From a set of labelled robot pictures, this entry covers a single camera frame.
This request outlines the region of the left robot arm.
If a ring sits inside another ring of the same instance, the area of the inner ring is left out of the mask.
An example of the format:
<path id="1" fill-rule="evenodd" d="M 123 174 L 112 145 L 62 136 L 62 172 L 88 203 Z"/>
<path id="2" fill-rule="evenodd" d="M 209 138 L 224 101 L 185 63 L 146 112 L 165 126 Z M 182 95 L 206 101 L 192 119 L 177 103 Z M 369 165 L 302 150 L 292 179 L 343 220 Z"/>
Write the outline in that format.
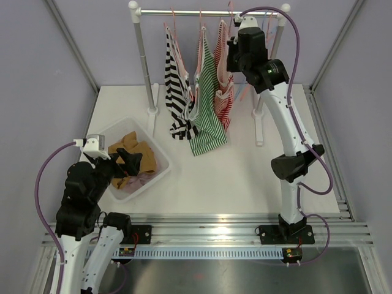
<path id="1" fill-rule="evenodd" d="M 99 200 L 113 179 L 136 176 L 143 155 L 124 148 L 109 154 L 88 151 L 86 160 L 67 171 L 61 206 L 56 214 L 55 233 L 59 241 L 56 293 L 98 293 L 99 285 L 115 248 L 130 239 L 139 242 L 132 231 L 130 216 L 108 213 L 103 221 L 96 249 L 85 262 L 85 254 L 101 214 Z"/>

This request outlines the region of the red white striped tank top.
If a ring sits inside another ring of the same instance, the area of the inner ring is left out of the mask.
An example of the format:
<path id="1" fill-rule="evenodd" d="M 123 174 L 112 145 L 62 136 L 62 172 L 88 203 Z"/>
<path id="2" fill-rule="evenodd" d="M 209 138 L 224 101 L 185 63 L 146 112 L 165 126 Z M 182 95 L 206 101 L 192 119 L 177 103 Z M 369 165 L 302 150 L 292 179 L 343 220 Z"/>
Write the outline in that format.
<path id="1" fill-rule="evenodd" d="M 227 57 L 229 27 L 224 20 L 221 20 L 218 27 L 217 42 L 214 49 L 214 63 L 216 68 L 216 77 L 218 88 L 214 97 L 214 112 L 218 120 L 227 131 L 230 125 L 230 112 L 234 99 L 234 79 L 233 74 L 227 70 Z"/>

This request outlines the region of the pink wire hanger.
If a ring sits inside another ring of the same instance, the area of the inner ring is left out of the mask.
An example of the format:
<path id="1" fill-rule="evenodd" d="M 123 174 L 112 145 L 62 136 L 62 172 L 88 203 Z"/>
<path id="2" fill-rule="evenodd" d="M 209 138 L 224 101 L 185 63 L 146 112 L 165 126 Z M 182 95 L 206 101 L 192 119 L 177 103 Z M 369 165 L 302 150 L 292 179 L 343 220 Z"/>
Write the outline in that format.
<path id="1" fill-rule="evenodd" d="M 261 30 L 265 33 L 266 32 L 266 25 L 268 22 L 268 17 L 267 15 L 264 15 L 262 18 L 262 27 Z M 277 33 L 277 29 L 278 29 L 278 20 L 273 20 L 273 28 L 274 28 L 274 34 L 271 36 L 271 38 L 269 39 L 269 41 L 266 41 L 266 37 L 265 37 L 265 42 L 266 42 L 266 48 L 269 52 L 269 57 L 271 57 L 272 55 L 272 47 L 273 47 L 273 42 Z M 245 85 L 246 81 L 245 79 L 243 79 L 243 82 L 241 84 L 241 86 L 239 87 L 239 89 L 237 90 L 236 96 L 235 98 L 239 98 L 239 100 L 242 102 L 244 100 L 244 98 L 247 96 L 248 92 L 251 89 L 250 85 Z"/>

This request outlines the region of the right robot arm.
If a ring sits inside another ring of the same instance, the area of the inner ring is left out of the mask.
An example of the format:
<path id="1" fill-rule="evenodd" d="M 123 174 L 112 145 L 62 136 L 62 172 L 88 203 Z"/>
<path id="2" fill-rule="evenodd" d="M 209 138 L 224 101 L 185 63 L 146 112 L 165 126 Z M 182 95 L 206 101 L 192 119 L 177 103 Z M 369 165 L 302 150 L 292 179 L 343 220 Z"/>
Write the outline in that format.
<path id="1" fill-rule="evenodd" d="M 268 107 L 278 129 L 283 155 L 272 159 L 271 168 L 281 183 L 282 206 L 276 225 L 259 227 L 262 244 L 314 244 L 312 227 L 297 207 L 298 183 L 308 173 L 317 156 L 325 152 L 321 144 L 301 141 L 287 100 L 289 77 L 278 59 L 268 58 L 264 32 L 257 26 L 241 28 L 227 42 L 227 70 L 241 72 Z"/>

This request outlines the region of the green white striped tank top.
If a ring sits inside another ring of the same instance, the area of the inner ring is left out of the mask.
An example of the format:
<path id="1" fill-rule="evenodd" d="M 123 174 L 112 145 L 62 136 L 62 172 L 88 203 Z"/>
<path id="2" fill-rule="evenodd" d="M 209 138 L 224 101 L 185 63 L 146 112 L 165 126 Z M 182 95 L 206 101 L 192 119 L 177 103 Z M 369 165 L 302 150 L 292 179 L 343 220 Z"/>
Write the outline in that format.
<path id="1" fill-rule="evenodd" d="M 209 49 L 205 32 L 205 60 L 200 76 L 199 93 L 195 97 L 195 108 L 190 119 L 198 129 L 198 134 L 190 141 L 194 156 L 212 151 L 227 143 L 223 125 L 214 112 L 214 97 L 218 88 L 214 56 Z"/>

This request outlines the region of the light blue wire hanger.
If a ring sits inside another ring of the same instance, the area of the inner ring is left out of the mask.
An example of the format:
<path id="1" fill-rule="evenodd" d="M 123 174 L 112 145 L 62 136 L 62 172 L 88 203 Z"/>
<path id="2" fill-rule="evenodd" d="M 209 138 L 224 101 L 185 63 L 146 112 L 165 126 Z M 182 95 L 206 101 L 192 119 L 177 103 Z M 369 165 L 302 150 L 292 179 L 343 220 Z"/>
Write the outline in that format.
<path id="1" fill-rule="evenodd" d="M 266 25 L 266 32 L 265 32 L 265 37 L 266 37 L 266 41 L 269 41 L 269 39 L 271 38 L 271 36 L 274 34 L 274 28 L 273 28 L 273 11 L 269 11 L 269 17 L 268 17 L 268 22 Z"/>

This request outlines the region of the tan brown tank top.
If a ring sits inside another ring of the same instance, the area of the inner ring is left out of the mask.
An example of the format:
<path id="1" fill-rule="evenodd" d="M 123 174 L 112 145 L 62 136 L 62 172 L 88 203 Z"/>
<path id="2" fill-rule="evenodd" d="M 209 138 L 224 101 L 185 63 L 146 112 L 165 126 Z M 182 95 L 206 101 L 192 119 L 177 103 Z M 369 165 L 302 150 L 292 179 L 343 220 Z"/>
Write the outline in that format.
<path id="1" fill-rule="evenodd" d="M 128 176 L 121 179 L 113 179 L 112 185 L 117 190 L 133 193 L 143 187 L 152 179 L 158 171 L 154 151 L 149 144 L 143 140 L 138 141 L 135 131 L 125 135 L 120 141 L 108 147 L 108 153 L 117 153 L 117 149 L 124 148 L 129 154 L 142 154 L 140 169 L 137 176 Z"/>

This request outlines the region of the pink mauve tank top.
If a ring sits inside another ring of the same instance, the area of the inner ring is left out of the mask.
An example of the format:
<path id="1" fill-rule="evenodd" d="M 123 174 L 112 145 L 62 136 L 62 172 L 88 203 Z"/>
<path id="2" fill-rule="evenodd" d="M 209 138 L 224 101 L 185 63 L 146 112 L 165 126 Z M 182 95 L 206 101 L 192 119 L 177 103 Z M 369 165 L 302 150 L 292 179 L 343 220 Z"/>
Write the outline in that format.
<path id="1" fill-rule="evenodd" d="M 129 177 L 126 181 L 122 191 L 133 194 L 137 190 L 141 189 L 144 185 L 150 182 L 155 177 L 155 174 L 141 173 L 138 176 Z"/>

